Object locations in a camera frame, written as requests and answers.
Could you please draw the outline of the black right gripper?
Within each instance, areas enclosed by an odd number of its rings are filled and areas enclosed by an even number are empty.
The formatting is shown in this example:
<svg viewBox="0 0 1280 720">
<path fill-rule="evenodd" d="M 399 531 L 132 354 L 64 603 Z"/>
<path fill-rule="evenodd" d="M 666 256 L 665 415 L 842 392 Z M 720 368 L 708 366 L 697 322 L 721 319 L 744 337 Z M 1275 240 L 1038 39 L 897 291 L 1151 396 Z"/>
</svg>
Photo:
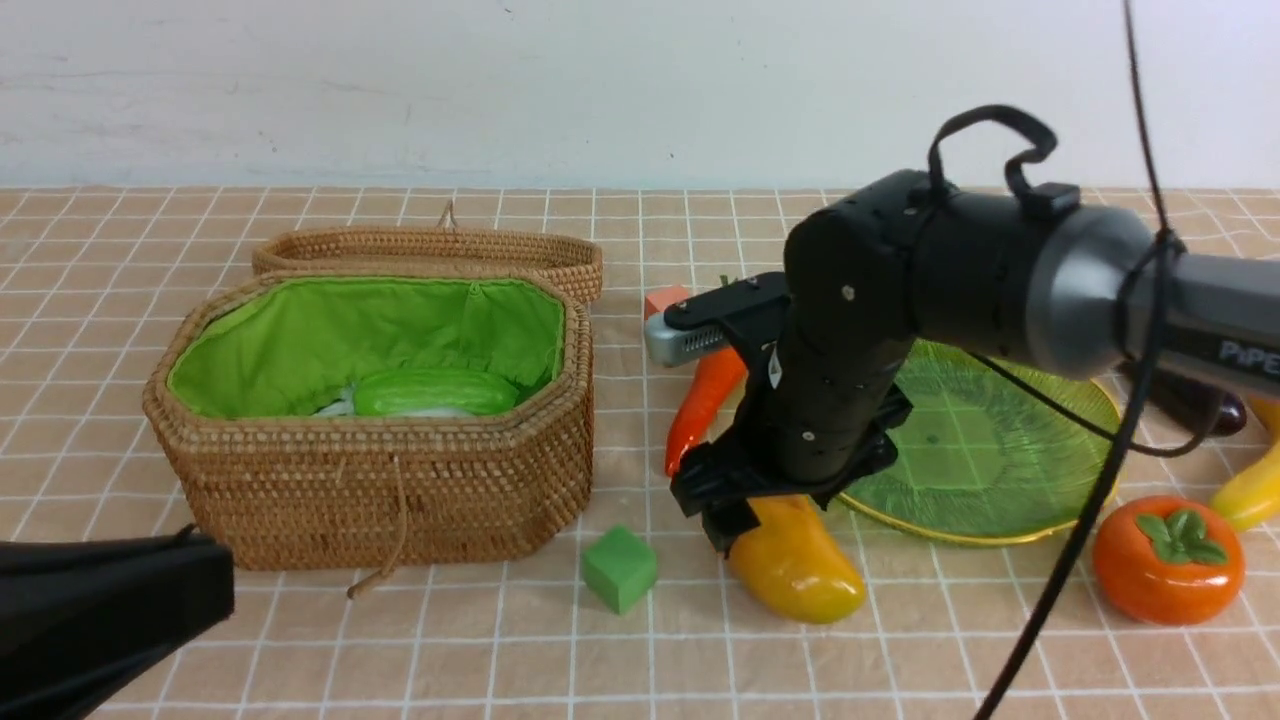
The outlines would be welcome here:
<svg viewBox="0 0 1280 720">
<path fill-rule="evenodd" d="M 689 451 L 672 484 L 685 516 L 722 557 L 760 519 L 748 498 L 806 495 L 826 507 L 851 484 L 891 468 L 888 437 L 913 410 L 896 388 L 913 340 L 836 343 L 783 334 L 751 368 L 727 432 Z"/>
</svg>

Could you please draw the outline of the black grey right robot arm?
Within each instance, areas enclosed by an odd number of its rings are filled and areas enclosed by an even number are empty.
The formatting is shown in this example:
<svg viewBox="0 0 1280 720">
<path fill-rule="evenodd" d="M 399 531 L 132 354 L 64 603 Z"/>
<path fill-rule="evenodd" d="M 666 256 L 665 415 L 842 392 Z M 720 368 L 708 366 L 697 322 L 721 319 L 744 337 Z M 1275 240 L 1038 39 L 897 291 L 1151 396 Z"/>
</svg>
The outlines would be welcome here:
<svg viewBox="0 0 1280 720">
<path fill-rule="evenodd" d="M 718 348 L 745 363 L 726 433 L 684 455 L 671 491 L 717 548 L 756 527 L 748 501 L 829 503 L 899 457 L 916 402 L 897 386 L 932 341 L 1084 380 L 1139 357 L 1156 309 L 1147 225 L 1042 184 L 1023 197 L 931 187 L 900 170 L 800 222 L 783 269 L 692 296 L 646 327 L 652 359 Z"/>
</svg>

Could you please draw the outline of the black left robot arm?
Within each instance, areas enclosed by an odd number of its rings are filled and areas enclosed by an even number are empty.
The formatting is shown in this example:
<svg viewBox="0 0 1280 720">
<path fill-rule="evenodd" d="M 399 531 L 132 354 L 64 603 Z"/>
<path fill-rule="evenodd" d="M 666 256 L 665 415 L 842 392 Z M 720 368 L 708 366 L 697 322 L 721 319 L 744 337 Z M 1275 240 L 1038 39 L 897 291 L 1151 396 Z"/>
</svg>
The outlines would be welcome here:
<svg viewBox="0 0 1280 720">
<path fill-rule="evenodd" d="M 172 536 L 1 546 L 1 715 L 84 719 L 236 609 L 232 551 Z"/>
</svg>

